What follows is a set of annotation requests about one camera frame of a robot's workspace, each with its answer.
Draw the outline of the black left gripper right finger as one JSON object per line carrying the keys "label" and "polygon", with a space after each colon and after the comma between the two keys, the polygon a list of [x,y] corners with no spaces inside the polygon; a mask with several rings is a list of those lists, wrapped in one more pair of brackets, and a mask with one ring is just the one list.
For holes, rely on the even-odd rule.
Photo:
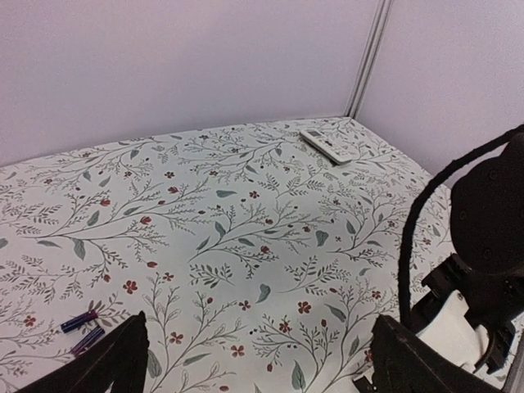
{"label": "black left gripper right finger", "polygon": [[380,315],[370,345],[378,392],[489,393],[498,389],[452,364],[391,316]]}

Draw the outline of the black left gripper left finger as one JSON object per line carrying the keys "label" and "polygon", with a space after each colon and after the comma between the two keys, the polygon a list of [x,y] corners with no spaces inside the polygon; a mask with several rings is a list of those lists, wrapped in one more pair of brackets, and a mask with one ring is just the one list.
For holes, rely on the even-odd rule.
{"label": "black left gripper left finger", "polygon": [[20,390],[31,392],[143,392],[148,333],[144,312],[127,318],[91,349]]}

